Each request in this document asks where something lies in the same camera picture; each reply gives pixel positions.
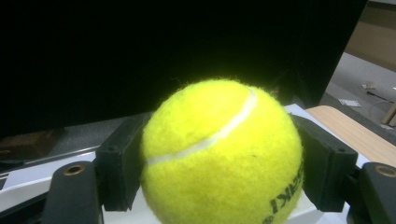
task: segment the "light wood surface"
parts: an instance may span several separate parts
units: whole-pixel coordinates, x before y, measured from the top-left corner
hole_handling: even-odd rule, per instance
[[[369,161],[396,167],[396,146],[371,132],[339,110],[321,105],[306,112],[343,139]]]

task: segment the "beige wall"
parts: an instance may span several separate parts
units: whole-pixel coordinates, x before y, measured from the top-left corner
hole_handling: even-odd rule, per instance
[[[396,72],[396,6],[370,3],[346,52]]]

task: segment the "fuzzy yellow felt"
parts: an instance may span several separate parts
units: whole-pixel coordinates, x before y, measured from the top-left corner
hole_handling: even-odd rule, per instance
[[[153,114],[141,184],[162,223],[282,223],[300,197],[302,154],[290,116],[268,93],[208,80]]]

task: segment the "black monitor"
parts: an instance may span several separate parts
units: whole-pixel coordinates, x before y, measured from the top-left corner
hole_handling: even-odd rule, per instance
[[[317,105],[365,4],[6,1],[0,136],[152,111],[208,78]]]

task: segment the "wooden tabletop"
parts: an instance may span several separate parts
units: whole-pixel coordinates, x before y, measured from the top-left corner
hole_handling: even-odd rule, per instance
[[[339,110],[320,105],[306,112],[343,139],[369,161],[396,167],[396,146],[371,132]]]

